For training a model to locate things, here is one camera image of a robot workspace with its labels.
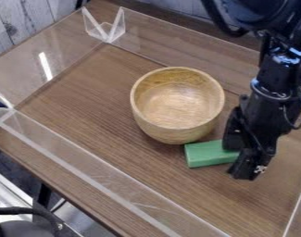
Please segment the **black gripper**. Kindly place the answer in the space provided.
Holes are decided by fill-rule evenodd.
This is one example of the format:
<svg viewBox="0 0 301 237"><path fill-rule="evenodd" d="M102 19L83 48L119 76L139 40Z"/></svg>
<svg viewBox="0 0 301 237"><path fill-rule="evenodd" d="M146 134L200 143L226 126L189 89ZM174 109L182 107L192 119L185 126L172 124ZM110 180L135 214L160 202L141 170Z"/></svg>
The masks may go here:
<svg viewBox="0 0 301 237"><path fill-rule="evenodd" d="M222 147L238 157L228 169L237 180L253 181L265 172L276 156L277 140L301 128L301 88L270 90L254 79L252 94L229 114Z"/></svg>

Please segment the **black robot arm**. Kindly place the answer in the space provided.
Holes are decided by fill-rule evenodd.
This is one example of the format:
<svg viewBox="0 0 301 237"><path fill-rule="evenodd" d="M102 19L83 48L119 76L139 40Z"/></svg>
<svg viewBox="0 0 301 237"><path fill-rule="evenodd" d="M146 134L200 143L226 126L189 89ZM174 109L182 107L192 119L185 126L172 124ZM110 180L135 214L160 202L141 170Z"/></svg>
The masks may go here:
<svg viewBox="0 0 301 237"><path fill-rule="evenodd" d="M301 0L201 0L218 29L260 36L260 72L226 121L222 147L240 153L228 173L254 180L265 172L278 138L301 129Z"/></svg>

